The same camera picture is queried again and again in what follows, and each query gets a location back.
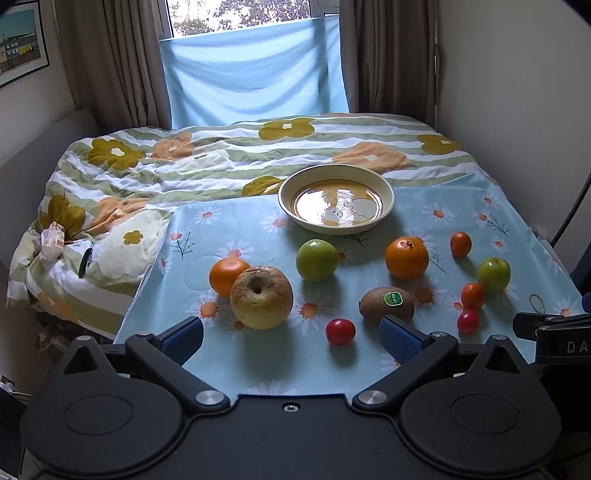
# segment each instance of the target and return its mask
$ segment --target brown curtain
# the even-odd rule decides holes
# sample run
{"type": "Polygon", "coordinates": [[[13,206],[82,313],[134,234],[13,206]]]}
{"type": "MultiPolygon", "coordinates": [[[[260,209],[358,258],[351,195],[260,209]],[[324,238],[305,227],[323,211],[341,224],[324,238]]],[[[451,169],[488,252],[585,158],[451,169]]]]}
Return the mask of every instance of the brown curtain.
{"type": "Polygon", "coordinates": [[[172,128],[149,0],[55,0],[74,101],[108,131],[172,128]]]}
{"type": "Polygon", "coordinates": [[[435,123],[435,0],[340,0],[340,50],[351,112],[435,123]]]}

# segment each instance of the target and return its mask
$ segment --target green apple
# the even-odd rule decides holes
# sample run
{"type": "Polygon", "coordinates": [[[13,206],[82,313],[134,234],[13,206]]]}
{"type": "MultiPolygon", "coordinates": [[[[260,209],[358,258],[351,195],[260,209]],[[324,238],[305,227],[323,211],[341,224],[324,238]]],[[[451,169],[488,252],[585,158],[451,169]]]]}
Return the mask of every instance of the green apple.
{"type": "Polygon", "coordinates": [[[295,266],[305,280],[320,281],[330,277],[339,265],[336,248],[324,240],[308,240],[297,251],[295,266]]]}
{"type": "Polygon", "coordinates": [[[502,258],[487,258],[476,270],[476,281],[486,293],[503,293],[510,280],[511,267],[502,258]]]}

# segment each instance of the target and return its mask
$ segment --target blue sheet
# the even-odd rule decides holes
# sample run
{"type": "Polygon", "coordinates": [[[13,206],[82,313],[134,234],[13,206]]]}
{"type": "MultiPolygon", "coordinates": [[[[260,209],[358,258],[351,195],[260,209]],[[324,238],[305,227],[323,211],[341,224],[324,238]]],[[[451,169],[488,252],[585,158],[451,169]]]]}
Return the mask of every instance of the blue sheet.
{"type": "Polygon", "coordinates": [[[378,325],[361,318],[358,302],[370,289],[395,285],[415,301],[412,324],[438,330],[462,342],[484,343],[495,333],[509,336],[526,360],[535,343],[516,339],[516,312],[582,313],[581,296],[509,204],[500,188],[480,172],[434,187],[398,187],[392,213],[377,227],[355,236],[318,236],[285,219],[276,196],[197,202],[178,208],[155,267],[140,288],[116,341],[147,330],[156,334],[189,315],[205,322],[203,346],[185,364],[230,398],[239,393],[328,394],[351,398],[397,364],[380,345],[378,325]],[[465,231],[469,256],[453,259],[450,236],[465,231]],[[386,246],[402,235],[419,236],[430,251],[424,277],[393,279],[384,265],[386,246]],[[332,242],[341,253],[335,276],[306,282],[296,270],[296,252],[311,238],[332,242]],[[209,290],[214,262],[240,255],[251,265],[273,265],[289,279],[294,307],[287,323],[271,330],[239,328],[227,299],[209,290]],[[460,291],[475,281],[488,257],[512,268],[504,294],[488,297],[475,335],[459,335],[460,291]],[[337,317],[356,325],[353,344],[330,347],[324,328],[337,317]]]}
{"type": "Polygon", "coordinates": [[[338,17],[160,41],[173,128],[348,112],[338,17]]]}

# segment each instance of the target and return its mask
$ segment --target curtain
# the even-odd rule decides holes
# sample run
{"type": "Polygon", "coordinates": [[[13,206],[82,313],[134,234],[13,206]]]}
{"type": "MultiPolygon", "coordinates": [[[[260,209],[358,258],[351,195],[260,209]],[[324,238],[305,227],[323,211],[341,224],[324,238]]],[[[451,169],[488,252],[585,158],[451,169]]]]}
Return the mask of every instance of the curtain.
{"type": "Polygon", "coordinates": [[[152,3],[55,0],[74,102],[108,131],[172,128],[152,3]]]}
{"type": "Polygon", "coordinates": [[[336,17],[171,38],[160,49],[174,128],[348,111],[336,17]]]}
{"type": "Polygon", "coordinates": [[[340,0],[343,80],[351,112],[435,123],[435,0],[340,0]]]}

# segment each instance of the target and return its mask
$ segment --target framed picture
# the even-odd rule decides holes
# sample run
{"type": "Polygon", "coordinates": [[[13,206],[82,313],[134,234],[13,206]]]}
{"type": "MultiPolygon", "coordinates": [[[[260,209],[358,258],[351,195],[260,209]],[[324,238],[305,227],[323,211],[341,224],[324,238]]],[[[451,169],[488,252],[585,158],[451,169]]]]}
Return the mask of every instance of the framed picture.
{"type": "Polygon", "coordinates": [[[39,1],[6,10],[0,17],[0,88],[48,65],[39,1]]]}

